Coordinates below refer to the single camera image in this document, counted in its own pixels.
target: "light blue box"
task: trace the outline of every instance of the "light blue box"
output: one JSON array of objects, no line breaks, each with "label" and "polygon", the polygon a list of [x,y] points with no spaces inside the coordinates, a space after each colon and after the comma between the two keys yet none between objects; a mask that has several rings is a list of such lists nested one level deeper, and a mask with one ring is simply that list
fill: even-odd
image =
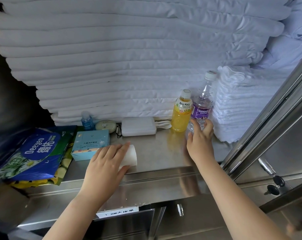
[{"label": "light blue box", "polygon": [[109,130],[90,130],[77,133],[71,155],[76,161],[90,160],[101,147],[110,144]]}]

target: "forearm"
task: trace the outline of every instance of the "forearm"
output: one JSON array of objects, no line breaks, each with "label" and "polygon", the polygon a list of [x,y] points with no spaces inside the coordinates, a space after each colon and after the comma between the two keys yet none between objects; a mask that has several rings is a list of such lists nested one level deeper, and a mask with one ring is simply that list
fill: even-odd
[{"label": "forearm", "polygon": [[82,240],[101,203],[76,196],[63,211],[43,240]]},{"label": "forearm", "polygon": [[199,171],[208,185],[234,240],[289,239],[223,171],[214,158],[202,160]]}]

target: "plastic bottle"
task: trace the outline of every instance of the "plastic bottle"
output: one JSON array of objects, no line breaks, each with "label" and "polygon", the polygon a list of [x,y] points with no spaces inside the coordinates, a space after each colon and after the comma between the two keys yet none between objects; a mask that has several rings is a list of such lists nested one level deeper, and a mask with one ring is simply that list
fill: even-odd
[{"label": "plastic bottle", "polygon": [[[196,119],[204,128],[205,120],[208,118],[213,105],[213,82],[217,78],[216,71],[207,71],[205,73],[202,89],[193,98],[191,118]],[[189,121],[188,130],[193,133],[193,124]]]},{"label": "plastic bottle", "polygon": [[86,131],[94,131],[95,127],[93,124],[93,119],[90,116],[88,111],[82,111],[81,113],[82,119],[81,119],[81,123],[83,125],[83,127],[85,128]]},{"label": "plastic bottle", "polygon": [[186,130],[192,108],[191,91],[184,89],[181,96],[177,98],[173,107],[173,115],[171,120],[172,129],[177,132]]}]

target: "white bottle cap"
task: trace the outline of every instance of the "white bottle cap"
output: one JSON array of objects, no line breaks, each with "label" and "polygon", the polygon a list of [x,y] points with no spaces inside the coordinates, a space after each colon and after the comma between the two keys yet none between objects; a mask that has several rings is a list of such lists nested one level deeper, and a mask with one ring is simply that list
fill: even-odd
[{"label": "white bottle cap", "polygon": [[81,112],[81,116],[82,116],[82,118],[83,118],[84,120],[90,119],[90,114],[89,114],[88,111],[82,111],[82,112]]},{"label": "white bottle cap", "polygon": [[207,71],[205,73],[204,78],[209,81],[214,81],[217,78],[217,72],[216,71]]},{"label": "white bottle cap", "polygon": [[191,91],[189,89],[182,90],[181,97],[184,98],[184,99],[191,98]]}]

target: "white paper label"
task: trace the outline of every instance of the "white paper label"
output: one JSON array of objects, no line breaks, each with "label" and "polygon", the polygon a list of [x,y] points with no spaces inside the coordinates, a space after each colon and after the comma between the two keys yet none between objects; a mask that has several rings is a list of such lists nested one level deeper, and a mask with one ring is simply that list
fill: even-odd
[{"label": "white paper label", "polygon": [[125,215],[125,214],[129,214],[132,212],[138,212],[138,211],[139,211],[139,207],[134,206],[134,207],[122,208],[122,209],[118,209],[118,210],[109,210],[109,211],[104,211],[104,212],[98,212],[97,217],[101,219],[101,218],[106,218],[106,217],[110,217],[110,216]]}]

